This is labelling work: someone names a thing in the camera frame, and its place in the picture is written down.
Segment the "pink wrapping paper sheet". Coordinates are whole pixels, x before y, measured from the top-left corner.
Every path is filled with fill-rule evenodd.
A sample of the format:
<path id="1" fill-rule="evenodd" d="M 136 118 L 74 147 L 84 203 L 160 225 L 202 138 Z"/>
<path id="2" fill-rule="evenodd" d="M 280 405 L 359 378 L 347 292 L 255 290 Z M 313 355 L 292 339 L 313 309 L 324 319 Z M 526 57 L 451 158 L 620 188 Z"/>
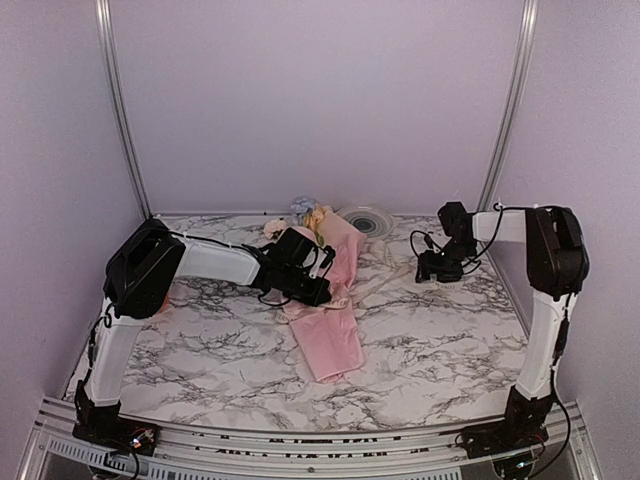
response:
<path id="1" fill-rule="evenodd" d="M 326 276 L 331 300 L 318 307 L 293 301 L 283 307 L 283 316 L 314 379 L 329 383 L 364 363 L 350 289 L 366 235 L 331 212 L 319 223 L 318 233 L 336 251 Z"/>

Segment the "pink rose fake flower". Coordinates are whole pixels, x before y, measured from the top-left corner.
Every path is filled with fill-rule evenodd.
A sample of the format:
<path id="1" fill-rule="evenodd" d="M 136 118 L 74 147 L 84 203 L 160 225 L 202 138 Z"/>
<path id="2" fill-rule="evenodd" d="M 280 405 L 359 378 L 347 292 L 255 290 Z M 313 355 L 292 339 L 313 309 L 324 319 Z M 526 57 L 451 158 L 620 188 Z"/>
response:
<path id="1" fill-rule="evenodd" d="M 269 220 L 263 227 L 263 234 L 268 240 L 276 240 L 288 227 L 302 227 L 313 234 L 319 246 L 324 246 L 325 240 L 319 231 L 319 227 L 330 212 L 333 212 L 331 206 L 318 203 L 313 211 L 304 216 L 296 216 L 291 213 L 291 220 L 285 220 L 284 218 Z"/>

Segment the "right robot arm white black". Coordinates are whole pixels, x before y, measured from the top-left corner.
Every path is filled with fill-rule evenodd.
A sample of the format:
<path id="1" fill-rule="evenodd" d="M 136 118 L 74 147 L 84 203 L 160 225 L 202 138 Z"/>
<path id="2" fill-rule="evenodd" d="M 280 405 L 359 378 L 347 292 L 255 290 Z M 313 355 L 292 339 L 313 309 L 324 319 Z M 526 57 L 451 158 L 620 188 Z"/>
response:
<path id="1" fill-rule="evenodd" d="M 431 238 L 417 254 L 415 280 L 455 283 L 496 242 L 521 243 L 533 289 L 527 353 L 511 388 L 505 417 L 495 438 L 515 448 L 540 427 L 556 400 L 557 365 L 566 348 L 577 297 L 589 272 L 588 253 L 577 217 L 567 207 L 505 207 L 471 213 L 458 201 L 440 208 L 438 218 L 448 241 Z"/>

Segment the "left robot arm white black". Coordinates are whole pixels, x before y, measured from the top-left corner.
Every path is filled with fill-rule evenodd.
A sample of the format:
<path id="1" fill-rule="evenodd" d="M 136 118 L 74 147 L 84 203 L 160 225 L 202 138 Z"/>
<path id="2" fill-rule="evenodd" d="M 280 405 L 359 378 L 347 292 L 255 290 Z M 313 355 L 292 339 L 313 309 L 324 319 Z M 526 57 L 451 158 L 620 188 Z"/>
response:
<path id="1" fill-rule="evenodd" d="M 121 383 L 145 321 L 164 305 L 173 281 L 194 277 L 259 290 L 317 307 L 330 301 L 327 273 L 336 252 L 292 227 L 263 247 L 178 233 L 151 218 L 107 262 L 101 313 L 91 329 L 89 367 L 74 396 L 76 427 L 106 445 L 137 426 L 120 415 Z"/>

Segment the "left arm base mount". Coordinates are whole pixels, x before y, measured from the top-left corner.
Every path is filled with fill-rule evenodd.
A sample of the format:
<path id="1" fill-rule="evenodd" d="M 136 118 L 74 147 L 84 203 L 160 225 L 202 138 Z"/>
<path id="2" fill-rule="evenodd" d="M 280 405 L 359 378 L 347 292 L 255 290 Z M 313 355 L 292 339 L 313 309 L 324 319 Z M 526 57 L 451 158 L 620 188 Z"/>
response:
<path id="1" fill-rule="evenodd" d="M 77 423 L 72 431 L 76 439 L 143 456 L 153 455 L 159 433 L 156 424 L 121 417 Z"/>

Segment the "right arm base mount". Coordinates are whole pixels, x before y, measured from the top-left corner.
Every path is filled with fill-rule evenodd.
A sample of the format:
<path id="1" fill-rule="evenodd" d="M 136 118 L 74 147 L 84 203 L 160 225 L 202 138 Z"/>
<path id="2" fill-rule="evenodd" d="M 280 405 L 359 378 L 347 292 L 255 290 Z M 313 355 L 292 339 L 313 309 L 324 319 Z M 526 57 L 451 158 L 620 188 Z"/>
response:
<path id="1" fill-rule="evenodd" d="M 474 459 L 528 448 L 545 443 L 548 438 L 544 425 L 522 427 L 501 420 L 464 427 L 455 443 L 469 459 Z"/>

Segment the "blue white fake flower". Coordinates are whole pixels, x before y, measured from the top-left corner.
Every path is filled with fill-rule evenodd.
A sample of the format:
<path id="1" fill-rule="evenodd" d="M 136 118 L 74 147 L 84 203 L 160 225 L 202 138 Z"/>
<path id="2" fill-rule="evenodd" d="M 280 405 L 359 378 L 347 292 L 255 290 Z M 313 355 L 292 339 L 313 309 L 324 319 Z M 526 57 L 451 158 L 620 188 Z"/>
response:
<path id="1" fill-rule="evenodd" d="M 291 202 L 289 210 L 293 215 L 304 216 L 310 211 L 313 211 L 317 204 L 317 200 L 312 197 L 298 196 Z"/>

